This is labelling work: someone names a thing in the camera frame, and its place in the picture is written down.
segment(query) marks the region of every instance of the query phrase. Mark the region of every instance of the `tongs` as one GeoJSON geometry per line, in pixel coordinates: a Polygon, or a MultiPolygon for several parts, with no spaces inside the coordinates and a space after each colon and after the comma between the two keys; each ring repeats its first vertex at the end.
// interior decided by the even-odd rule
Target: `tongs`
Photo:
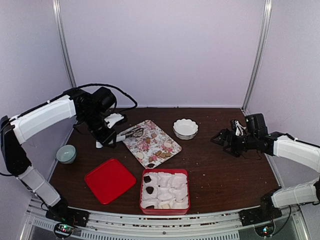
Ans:
{"type": "Polygon", "coordinates": [[[144,128],[143,127],[134,127],[130,131],[127,131],[125,133],[119,133],[116,136],[115,142],[121,142],[127,138],[140,138],[144,134],[144,128]]]}

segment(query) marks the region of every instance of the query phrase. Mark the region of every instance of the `red plastic container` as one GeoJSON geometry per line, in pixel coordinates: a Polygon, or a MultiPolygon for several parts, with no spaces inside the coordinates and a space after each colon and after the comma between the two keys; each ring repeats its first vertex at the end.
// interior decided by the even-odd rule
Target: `red plastic container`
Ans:
{"type": "Polygon", "coordinates": [[[106,205],[136,184],[136,178],[115,158],[101,164],[84,177],[100,203],[106,205]]]}
{"type": "Polygon", "coordinates": [[[190,209],[190,193],[189,193],[189,178],[188,172],[185,169],[145,169],[142,173],[142,181],[141,181],[141,189],[140,189],[140,209],[144,214],[148,215],[185,215],[190,209]],[[186,209],[151,209],[151,208],[142,208],[141,200],[142,200],[142,187],[144,184],[143,177],[147,173],[169,173],[169,174],[185,174],[186,175],[186,184],[188,188],[188,204],[189,207],[186,209]]]}

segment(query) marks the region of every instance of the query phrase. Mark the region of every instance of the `metal frame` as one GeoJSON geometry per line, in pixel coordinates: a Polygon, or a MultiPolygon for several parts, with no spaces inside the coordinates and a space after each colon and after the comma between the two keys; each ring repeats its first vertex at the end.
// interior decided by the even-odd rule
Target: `metal frame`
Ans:
{"type": "Polygon", "coordinates": [[[252,92],[258,77],[259,68],[262,61],[263,51],[266,45],[266,40],[268,36],[269,31],[269,25],[270,25],[270,19],[271,19],[271,11],[272,11],[272,0],[265,0],[264,5],[264,13],[263,13],[263,19],[262,19],[262,25],[261,25],[261,32],[260,32],[260,38],[258,43],[258,49],[255,56],[255,61],[251,73],[251,78],[249,82],[249,86],[244,98],[244,102],[242,105],[242,110],[244,112],[247,111],[248,105],[252,96],[252,92]]]}
{"type": "Polygon", "coordinates": [[[68,53],[66,36],[65,36],[65,31],[64,31],[64,26],[63,26],[62,16],[61,16],[61,10],[60,10],[60,0],[52,0],[52,4],[53,4],[53,12],[54,12],[54,17],[55,17],[55,22],[56,22],[57,30],[58,30],[59,37],[60,37],[60,43],[61,43],[61,48],[62,48],[62,53],[63,53],[65,69],[66,69],[71,87],[75,88],[77,86],[77,84],[76,84],[74,72],[72,71],[70,57],[69,57],[69,53],[68,53]]]}
{"type": "MultiPolygon", "coordinates": [[[[87,227],[78,227],[73,237],[83,240],[239,240],[239,231],[253,228],[243,227],[239,210],[190,214],[190,215],[131,215],[91,211],[87,227]]],[[[32,198],[24,216],[24,226],[19,240],[28,240],[33,227],[52,231],[56,222],[45,218],[46,211],[41,209],[41,201],[32,198]]],[[[282,209],[286,219],[289,209],[282,209]]],[[[292,219],[300,240],[309,240],[299,206],[292,207],[292,219]]]]}

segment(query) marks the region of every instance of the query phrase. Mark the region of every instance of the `white wall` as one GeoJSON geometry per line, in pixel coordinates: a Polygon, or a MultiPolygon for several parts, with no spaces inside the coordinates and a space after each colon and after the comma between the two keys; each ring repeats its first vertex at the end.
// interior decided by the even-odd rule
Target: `white wall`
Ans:
{"type": "MultiPolygon", "coordinates": [[[[70,88],[51,1],[1,0],[0,35],[0,117],[24,112],[70,88]]],[[[23,146],[46,178],[71,123],[58,123],[23,146]]],[[[2,155],[0,171],[7,173],[2,155]]],[[[31,195],[14,177],[0,176],[0,186],[0,239],[16,240],[31,195]]]]}
{"type": "MultiPolygon", "coordinates": [[[[270,132],[320,145],[320,2],[273,1],[269,34],[248,110],[263,113],[270,132]]],[[[286,187],[319,177],[275,157],[286,187]]],[[[320,234],[320,206],[302,208],[312,239],[320,234]]]]}
{"type": "MultiPolygon", "coordinates": [[[[240,107],[260,0],[61,0],[78,85],[121,87],[145,106],[240,107]]],[[[131,104],[119,98],[120,106],[131,104]]]]}

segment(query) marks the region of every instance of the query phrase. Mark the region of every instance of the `white plastic part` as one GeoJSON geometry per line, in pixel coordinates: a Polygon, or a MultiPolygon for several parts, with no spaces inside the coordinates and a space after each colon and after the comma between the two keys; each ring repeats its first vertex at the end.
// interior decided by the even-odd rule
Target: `white plastic part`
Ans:
{"type": "Polygon", "coordinates": [[[60,201],[59,193],[33,166],[29,166],[18,178],[27,184],[32,191],[40,196],[49,206],[52,207],[60,201]]]}
{"type": "Polygon", "coordinates": [[[245,134],[245,129],[247,127],[242,126],[238,120],[234,121],[234,123],[235,123],[235,135],[236,136],[243,136],[245,134]]]}
{"type": "Polygon", "coordinates": [[[98,142],[98,141],[95,142],[95,148],[102,149],[103,147],[104,146],[100,142],[98,142]]]}
{"type": "Polygon", "coordinates": [[[112,128],[117,122],[121,121],[125,117],[120,113],[113,113],[107,116],[104,121],[107,123],[107,127],[112,128]]]}
{"type": "Polygon", "coordinates": [[[24,116],[11,122],[14,125],[14,134],[20,144],[25,143],[33,135],[58,123],[64,119],[69,119],[76,115],[74,101],[70,96],[63,97],[42,106],[24,116]]]}
{"type": "Polygon", "coordinates": [[[173,124],[174,134],[182,140],[190,140],[198,132],[198,125],[191,119],[179,119],[173,124]]]}
{"type": "Polygon", "coordinates": [[[318,202],[319,200],[314,186],[317,180],[318,179],[315,179],[297,186],[279,189],[271,196],[273,205],[276,208],[282,208],[292,204],[318,202]]]}
{"type": "Polygon", "coordinates": [[[274,142],[273,154],[303,164],[320,173],[320,148],[318,147],[291,140],[283,135],[274,142]]]}

